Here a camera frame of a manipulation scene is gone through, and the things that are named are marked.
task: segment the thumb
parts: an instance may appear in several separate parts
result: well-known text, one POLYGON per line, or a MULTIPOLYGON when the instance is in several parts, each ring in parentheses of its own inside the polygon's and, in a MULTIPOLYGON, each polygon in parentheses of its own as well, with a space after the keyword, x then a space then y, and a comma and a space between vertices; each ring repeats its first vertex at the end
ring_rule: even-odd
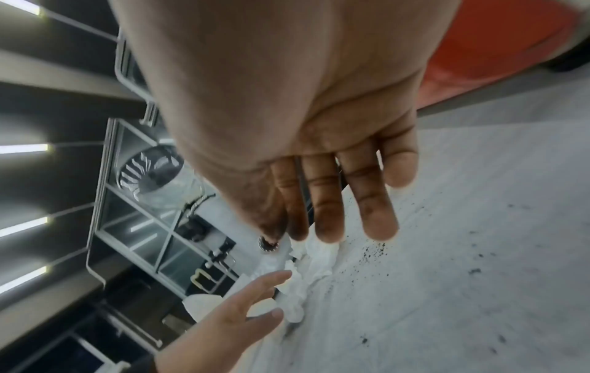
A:
POLYGON ((269 313, 258 316, 242 324, 243 343, 250 346, 275 330, 283 321, 283 310, 275 308, 269 313))

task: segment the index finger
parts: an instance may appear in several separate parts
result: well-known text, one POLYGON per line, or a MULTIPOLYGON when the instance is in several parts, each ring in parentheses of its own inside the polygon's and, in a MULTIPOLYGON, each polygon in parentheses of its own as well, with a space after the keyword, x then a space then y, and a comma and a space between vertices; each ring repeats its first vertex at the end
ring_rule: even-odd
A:
POLYGON ((245 288, 229 297, 224 303, 231 307, 238 307, 244 316, 248 313, 250 307, 266 292, 276 285, 284 283, 291 278, 290 270, 281 270, 268 273, 255 279, 245 288))

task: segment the round black object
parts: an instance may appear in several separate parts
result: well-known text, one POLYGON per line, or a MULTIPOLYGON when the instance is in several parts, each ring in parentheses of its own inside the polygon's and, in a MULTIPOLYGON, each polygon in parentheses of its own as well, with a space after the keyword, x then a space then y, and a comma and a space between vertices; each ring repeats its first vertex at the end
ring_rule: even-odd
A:
POLYGON ((588 62, 590 62, 590 37, 562 55, 541 65, 555 73, 564 73, 577 69, 588 62))
POLYGON ((183 169, 184 159, 170 145, 158 145, 143 150, 119 170, 117 184, 135 194, 158 190, 174 180, 183 169))

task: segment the white marble surface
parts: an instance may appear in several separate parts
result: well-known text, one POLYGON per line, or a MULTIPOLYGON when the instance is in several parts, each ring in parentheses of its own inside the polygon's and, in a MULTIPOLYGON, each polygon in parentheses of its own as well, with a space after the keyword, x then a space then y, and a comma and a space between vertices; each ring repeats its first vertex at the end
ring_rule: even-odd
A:
POLYGON ((397 237, 384 248, 367 240, 346 188, 334 275, 310 290, 303 322, 266 339, 246 371, 588 372, 583 83, 552 85, 565 87, 553 106, 532 90, 518 93, 519 105, 499 97, 421 119, 419 175, 391 195, 397 237))

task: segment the linear light fixture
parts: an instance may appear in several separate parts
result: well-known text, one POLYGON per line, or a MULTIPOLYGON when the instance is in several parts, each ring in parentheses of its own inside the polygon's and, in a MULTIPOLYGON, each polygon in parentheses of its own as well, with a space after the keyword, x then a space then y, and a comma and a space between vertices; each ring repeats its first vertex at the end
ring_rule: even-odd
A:
MULTIPOLYGON (((176 211, 175 211, 175 210, 168 211, 168 212, 166 212, 166 213, 164 213, 164 214, 160 215, 160 219, 167 218, 167 217, 169 217, 170 215, 172 215, 174 212, 176 212, 176 211)), ((135 232, 136 230, 140 230, 140 229, 142 229, 143 227, 147 227, 148 225, 152 224, 153 222, 154 222, 154 220, 153 220, 153 219, 146 220, 146 221, 144 221, 143 223, 139 223, 139 224, 137 224, 136 226, 133 226, 133 227, 131 227, 131 228, 129 229, 129 231, 131 231, 131 233, 133 233, 133 232, 135 232)))
POLYGON ((49 150, 49 144, 2 145, 2 146, 0 146, 0 154, 34 153, 34 152, 46 152, 48 150, 49 150))
POLYGON ((27 281, 31 281, 33 278, 39 277, 45 273, 47 273, 47 266, 41 267, 37 270, 27 273, 26 275, 16 278, 10 282, 7 282, 4 285, 0 285, 0 294, 5 293, 10 289, 14 289, 18 285, 22 285, 22 284, 26 283, 27 281))
POLYGON ((3 2, 4 4, 13 6, 15 8, 19 8, 20 10, 24 10, 25 12, 29 12, 31 14, 41 14, 41 7, 33 4, 32 2, 28 2, 25 0, 0 0, 0 2, 3 2))
POLYGON ((37 226, 42 226, 43 224, 47 224, 49 222, 49 218, 46 216, 44 218, 31 220, 28 222, 17 224, 16 226, 2 228, 0 229, 0 237, 8 236, 13 233, 21 232, 26 229, 30 229, 37 226))
POLYGON ((156 237, 158 237, 158 234, 157 233, 154 233, 151 236, 149 236, 148 238, 146 238, 145 240, 141 240, 138 243, 136 243, 135 245, 130 246, 129 247, 129 250, 133 251, 135 249, 138 249, 139 247, 147 244, 148 242, 153 241, 156 237))

